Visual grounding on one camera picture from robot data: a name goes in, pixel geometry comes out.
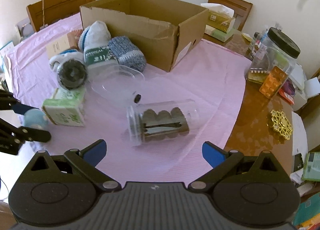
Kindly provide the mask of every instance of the book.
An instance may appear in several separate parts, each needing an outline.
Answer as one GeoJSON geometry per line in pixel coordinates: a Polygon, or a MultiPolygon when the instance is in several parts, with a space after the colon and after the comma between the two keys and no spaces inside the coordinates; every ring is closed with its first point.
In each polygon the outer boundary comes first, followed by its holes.
{"type": "Polygon", "coordinates": [[[320,197],[315,194],[301,203],[292,224],[297,229],[317,230],[320,227],[320,197]]]}
{"type": "Polygon", "coordinates": [[[211,37],[214,37],[222,42],[226,42],[228,39],[231,38],[231,36],[235,33],[236,29],[232,29],[228,33],[224,33],[223,31],[220,31],[214,27],[211,27],[209,25],[206,25],[205,27],[205,34],[210,35],[211,37]]]}
{"type": "Polygon", "coordinates": [[[302,180],[320,181],[320,152],[308,153],[302,180]]]}

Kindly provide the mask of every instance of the open cardboard box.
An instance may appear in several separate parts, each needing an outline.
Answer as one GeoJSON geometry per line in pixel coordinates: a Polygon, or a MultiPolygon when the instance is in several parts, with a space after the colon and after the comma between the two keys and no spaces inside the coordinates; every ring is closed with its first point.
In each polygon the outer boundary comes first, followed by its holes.
{"type": "Polygon", "coordinates": [[[149,64],[167,72],[200,42],[208,11],[179,0],[98,0],[80,7],[84,29],[105,22],[112,37],[128,36],[149,64]]]}
{"type": "Polygon", "coordinates": [[[0,201],[0,230],[8,230],[16,223],[9,205],[0,201]]]}

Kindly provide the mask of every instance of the tissue box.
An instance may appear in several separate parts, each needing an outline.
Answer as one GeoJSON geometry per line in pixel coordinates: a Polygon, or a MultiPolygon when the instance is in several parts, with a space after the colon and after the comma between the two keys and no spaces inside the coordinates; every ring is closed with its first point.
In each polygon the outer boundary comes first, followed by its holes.
{"type": "Polygon", "coordinates": [[[226,42],[235,33],[235,29],[231,29],[230,32],[224,33],[223,31],[219,31],[218,29],[216,29],[214,27],[206,25],[204,33],[208,34],[211,37],[214,37],[222,42],[226,42]]]}
{"type": "Polygon", "coordinates": [[[50,99],[43,102],[42,110],[54,124],[84,126],[85,88],[74,90],[57,88],[50,99]]]}
{"type": "Polygon", "coordinates": [[[235,21],[236,18],[234,17],[230,18],[228,15],[210,10],[207,24],[224,33],[229,33],[232,30],[235,21]]]}
{"type": "Polygon", "coordinates": [[[72,32],[69,32],[56,41],[49,43],[47,46],[47,54],[48,58],[52,58],[53,56],[67,50],[70,48],[78,48],[75,36],[72,32]]]}

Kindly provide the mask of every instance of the plastic jar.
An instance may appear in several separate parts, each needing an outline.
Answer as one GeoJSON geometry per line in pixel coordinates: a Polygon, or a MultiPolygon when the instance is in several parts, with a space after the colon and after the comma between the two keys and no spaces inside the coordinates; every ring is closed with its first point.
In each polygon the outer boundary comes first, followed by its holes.
{"type": "Polygon", "coordinates": [[[271,98],[293,71],[299,54],[299,47],[288,36],[276,28],[270,28],[246,78],[262,84],[260,92],[271,98]]]}
{"type": "Polygon", "coordinates": [[[200,126],[198,108],[191,99],[132,105],[127,118],[134,145],[192,135],[200,126]]]}
{"type": "Polygon", "coordinates": [[[111,109],[124,111],[127,106],[140,101],[144,76],[141,72],[123,65],[105,65],[104,72],[91,81],[91,88],[104,99],[111,109]]]}
{"type": "Polygon", "coordinates": [[[83,62],[78,59],[67,59],[57,68],[57,80],[59,85],[72,90],[84,85],[88,78],[88,70],[83,62]]]}

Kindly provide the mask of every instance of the cardboard box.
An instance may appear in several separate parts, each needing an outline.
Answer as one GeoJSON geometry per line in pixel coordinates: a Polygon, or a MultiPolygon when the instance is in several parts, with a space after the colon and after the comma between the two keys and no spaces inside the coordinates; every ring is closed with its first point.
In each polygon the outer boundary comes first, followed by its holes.
{"type": "Polygon", "coordinates": [[[206,25],[204,33],[208,34],[209,36],[214,37],[222,42],[226,42],[235,33],[235,29],[231,29],[231,31],[229,31],[228,33],[224,33],[223,31],[220,31],[220,30],[218,30],[214,27],[211,27],[209,25],[206,25]]]}
{"type": "Polygon", "coordinates": [[[80,12],[84,29],[105,22],[112,37],[128,36],[149,64],[169,72],[202,39],[209,10],[178,0],[98,0],[80,12]]]}
{"type": "Polygon", "coordinates": [[[47,46],[47,54],[48,58],[52,58],[53,56],[67,50],[70,48],[78,48],[75,36],[72,32],[69,32],[56,41],[49,43],[47,46]]]}
{"type": "Polygon", "coordinates": [[[0,230],[8,230],[14,226],[17,221],[7,203],[0,201],[0,230]]]}
{"type": "Polygon", "coordinates": [[[57,88],[51,99],[46,99],[42,110],[54,124],[84,126],[85,87],[74,90],[57,88]]]}
{"type": "Polygon", "coordinates": [[[222,13],[216,13],[214,11],[209,11],[209,17],[207,24],[214,27],[220,31],[228,33],[232,30],[235,24],[236,18],[230,18],[228,15],[222,13]]]}

